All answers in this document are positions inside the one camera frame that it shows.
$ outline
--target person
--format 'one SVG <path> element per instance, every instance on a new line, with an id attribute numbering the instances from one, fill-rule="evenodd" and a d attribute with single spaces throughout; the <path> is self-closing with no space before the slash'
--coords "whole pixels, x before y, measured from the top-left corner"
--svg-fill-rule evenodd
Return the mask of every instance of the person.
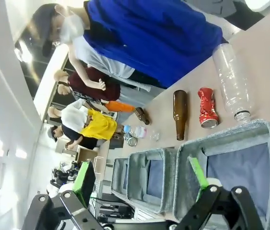
<path id="1" fill-rule="evenodd" d="M 123 126 L 117 124 L 111 117 L 93 109 L 84 107 L 85 100 L 78 99 L 65 109 L 58 110 L 49 107 L 48 115 L 51 118 L 61 118 L 62 124 L 81 134 L 75 143 L 80 143 L 84 137 L 110 140 L 123 138 Z"/>
<path id="2" fill-rule="evenodd" d="M 87 87 L 76 71 L 69 75 L 67 72 L 59 69 L 54 74 L 54 80 L 63 82 L 64 84 L 58 86 L 57 92 L 62 95 L 72 93 L 74 97 L 82 98 L 87 102 L 103 103 L 108 110 L 113 112 L 133 112 L 136 107 L 144 107 L 163 91 L 163 89 L 158 88 L 157 90 L 153 90 L 155 94 L 152 94 L 152 92 L 141 92 L 116 82 L 111 82 L 108 75 L 93 67 L 85 68 L 85 71 L 90 80 L 98 82 L 101 79 L 105 82 L 106 90 L 102 91 Z M 114 111 L 112 107 L 113 101 L 123 103 L 121 105 L 122 110 Z"/>
<path id="3" fill-rule="evenodd" d="M 32 24 L 43 53 L 52 42 L 68 44 L 71 64 L 97 89 L 104 84 L 89 80 L 79 60 L 109 75 L 166 88 L 226 42 L 220 27 L 181 0 L 90 0 L 82 8 L 46 4 Z"/>
<path id="4" fill-rule="evenodd" d="M 70 142 L 66 144 L 66 148 L 69 150 L 73 149 L 76 145 L 80 145 L 89 150 L 93 150 L 95 147 L 102 144 L 102 142 L 97 140 L 96 138 L 84 137 L 83 135 L 73 131 L 72 129 L 64 125 L 53 126 L 48 131 L 48 136 L 52 138 L 55 142 L 57 142 L 57 139 L 62 137 L 63 135 L 70 139 Z"/>
<path id="5" fill-rule="evenodd" d="M 247 30 L 264 18 L 259 12 L 253 12 L 242 0 L 202 1 L 184 0 L 198 9 L 222 17 L 234 26 Z"/>

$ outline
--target red can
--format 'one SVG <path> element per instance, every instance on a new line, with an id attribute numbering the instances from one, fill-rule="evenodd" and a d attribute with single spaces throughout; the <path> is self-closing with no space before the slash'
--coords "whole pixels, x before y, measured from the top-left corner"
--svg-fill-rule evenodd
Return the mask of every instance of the red can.
<path id="1" fill-rule="evenodd" d="M 200 103 L 200 123 L 202 128 L 214 128 L 219 124 L 219 117 L 215 112 L 214 91 L 210 88 L 200 88 L 198 95 Z"/>

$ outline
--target baseball cap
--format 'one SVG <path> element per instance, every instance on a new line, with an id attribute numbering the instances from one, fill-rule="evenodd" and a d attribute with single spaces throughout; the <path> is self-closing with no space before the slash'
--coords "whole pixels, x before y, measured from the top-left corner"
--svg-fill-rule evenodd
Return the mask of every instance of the baseball cap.
<path id="1" fill-rule="evenodd" d="M 53 140 L 55 141 L 55 142 L 57 142 L 57 138 L 55 137 L 55 133 L 54 133 L 54 130 L 56 130 L 57 129 L 57 126 L 53 126 L 52 128 L 50 128 L 49 130 L 48 130 L 48 136 L 50 137 L 50 138 L 53 138 Z"/>
<path id="2" fill-rule="evenodd" d="M 52 49 L 52 41 L 49 40 L 51 32 L 52 17 L 55 15 L 55 3 L 44 4 L 39 7 L 32 16 L 30 23 L 33 39 L 42 45 L 42 53 L 44 56 L 49 56 Z"/>

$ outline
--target clear plastic bottle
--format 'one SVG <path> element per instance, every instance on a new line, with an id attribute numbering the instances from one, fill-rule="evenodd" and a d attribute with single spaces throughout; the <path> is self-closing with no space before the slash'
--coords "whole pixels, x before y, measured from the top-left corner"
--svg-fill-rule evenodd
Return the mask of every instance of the clear plastic bottle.
<path id="1" fill-rule="evenodd" d="M 158 141 L 159 140 L 159 132 L 154 130 L 147 130 L 146 127 L 143 126 L 124 126 L 124 132 L 130 133 L 135 138 L 150 138 L 150 140 Z"/>
<path id="2" fill-rule="evenodd" d="M 250 121 L 252 98 L 244 64 L 230 44 L 221 44 L 213 52 L 213 60 L 221 83 L 225 109 L 240 123 Z"/>

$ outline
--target white face mask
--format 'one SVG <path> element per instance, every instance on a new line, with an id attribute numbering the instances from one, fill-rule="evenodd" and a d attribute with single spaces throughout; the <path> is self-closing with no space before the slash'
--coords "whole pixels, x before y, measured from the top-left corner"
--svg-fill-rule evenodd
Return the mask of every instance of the white face mask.
<path id="1" fill-rule="evenodd" d="M 60 42 L 68 43 L 73 39 L 83 36 L 85 30 L 85 24 L 83 20 L 76 14 L 68 16 L 64 19 L 61 31 L 60 31 Z"/>

